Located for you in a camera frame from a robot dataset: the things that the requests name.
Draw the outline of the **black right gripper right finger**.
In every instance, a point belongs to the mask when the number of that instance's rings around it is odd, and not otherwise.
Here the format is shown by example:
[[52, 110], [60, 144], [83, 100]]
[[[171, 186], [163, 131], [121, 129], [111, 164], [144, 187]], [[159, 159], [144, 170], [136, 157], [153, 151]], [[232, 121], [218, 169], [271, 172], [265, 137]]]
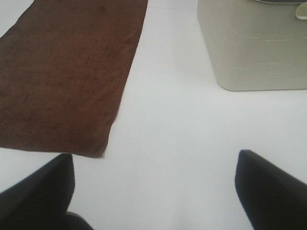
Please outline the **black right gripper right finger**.
[[307, 228], [307, 185], [260, 155], [240, 151], [235, 188], [253, 229]]

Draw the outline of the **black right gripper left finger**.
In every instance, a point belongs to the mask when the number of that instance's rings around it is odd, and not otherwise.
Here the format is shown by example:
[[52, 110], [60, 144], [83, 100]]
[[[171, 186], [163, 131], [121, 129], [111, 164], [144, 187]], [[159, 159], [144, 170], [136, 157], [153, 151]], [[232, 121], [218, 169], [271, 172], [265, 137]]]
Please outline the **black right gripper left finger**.
[[0, 194], [2, 230], [90, 230], [69, 212], [75, 189], [72, 155], [60, 154]]

